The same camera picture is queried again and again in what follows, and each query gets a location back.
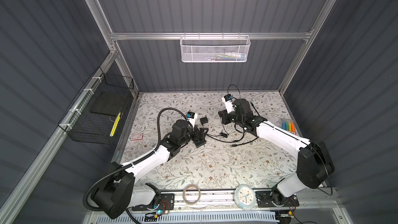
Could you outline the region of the black network switch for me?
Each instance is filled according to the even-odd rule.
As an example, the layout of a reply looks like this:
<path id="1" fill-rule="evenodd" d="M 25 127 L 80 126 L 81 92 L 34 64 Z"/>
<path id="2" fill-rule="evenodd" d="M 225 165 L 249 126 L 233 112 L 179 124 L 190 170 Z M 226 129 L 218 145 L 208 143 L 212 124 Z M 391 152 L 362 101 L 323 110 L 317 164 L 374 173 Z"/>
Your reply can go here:
<path id="1" fill-rule="evenodd" d="M 199 148 L 206 144 L 205 138 L 206 138 L 206 135 L 204 133 L 197 133 L 195 135 L 195 137 L 193 138 L 193 143 L 196 146 L 196 148 Z"/>

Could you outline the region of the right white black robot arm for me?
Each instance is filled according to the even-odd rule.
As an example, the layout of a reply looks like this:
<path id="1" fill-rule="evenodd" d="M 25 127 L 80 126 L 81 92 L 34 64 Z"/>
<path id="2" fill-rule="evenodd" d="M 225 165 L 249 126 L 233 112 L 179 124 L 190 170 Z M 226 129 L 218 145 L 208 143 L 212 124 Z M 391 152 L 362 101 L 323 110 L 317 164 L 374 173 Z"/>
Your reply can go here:
<path id="1" fill-rule="evenodd" d="M 225 110 L 218 112 L 222 124 L 237 124 L 245 132 L 272 142 L 296 159 L 296 171 L 272 188 L 270 197 L 274 205 L 283 206 L 296 193 L 307 188 L 318 188 L 335 171 L 324 142 L 312 142 L 254 115 L 246 99 L 234 99 L 227 94 L 222 101 Z"/>

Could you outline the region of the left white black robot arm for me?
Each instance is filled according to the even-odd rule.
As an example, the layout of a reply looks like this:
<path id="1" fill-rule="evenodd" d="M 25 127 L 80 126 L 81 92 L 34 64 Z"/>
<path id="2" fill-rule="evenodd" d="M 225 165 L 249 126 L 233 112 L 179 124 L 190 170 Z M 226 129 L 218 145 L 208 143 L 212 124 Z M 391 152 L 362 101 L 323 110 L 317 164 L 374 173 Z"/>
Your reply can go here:
<path id="1" fill-rule="evenodd" d="M 173 159 L 190 142 L 203 146 L 206 130 L 195 126 L 195 112 L 187 112 L 177 120 L 165 136 L 158 133 L 158 142 L 151 151 L 137 159 L 111 164 L 112 171 L 94 183 L 83 196 L 83 206 L 94 212 L 104 212 L 111 219 L 137 206 L 155 209 L 161 201 L 161 191 L 150 183 L 135 184 L 154 168 Z"/>

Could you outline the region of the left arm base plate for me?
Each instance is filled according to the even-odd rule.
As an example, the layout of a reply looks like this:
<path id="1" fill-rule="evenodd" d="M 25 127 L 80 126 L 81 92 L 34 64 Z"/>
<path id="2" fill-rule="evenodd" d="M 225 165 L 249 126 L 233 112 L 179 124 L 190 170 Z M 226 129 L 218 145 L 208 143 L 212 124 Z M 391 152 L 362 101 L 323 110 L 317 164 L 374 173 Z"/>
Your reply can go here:
<path id="1" fill-rule="evenodd" d="M 138 205 L 130 208 L 132 211 L 157 211 L 157 210 L 173 210 L 175 203 L 175 194 L 161 193 L 155 197 L 149 205 Z"/>

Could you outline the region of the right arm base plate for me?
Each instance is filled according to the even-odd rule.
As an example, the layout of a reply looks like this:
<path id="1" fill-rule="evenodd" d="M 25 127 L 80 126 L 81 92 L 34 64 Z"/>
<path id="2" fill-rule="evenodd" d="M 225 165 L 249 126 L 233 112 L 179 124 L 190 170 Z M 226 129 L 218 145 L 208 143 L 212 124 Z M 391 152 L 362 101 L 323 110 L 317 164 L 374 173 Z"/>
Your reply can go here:
<path id="1" fill-rule="evenodd" d="M 300 203 L 296 195 L 287 198 L 276 191 L 261 190 L 255 192 L 258 207 L 298 207 Z"/>

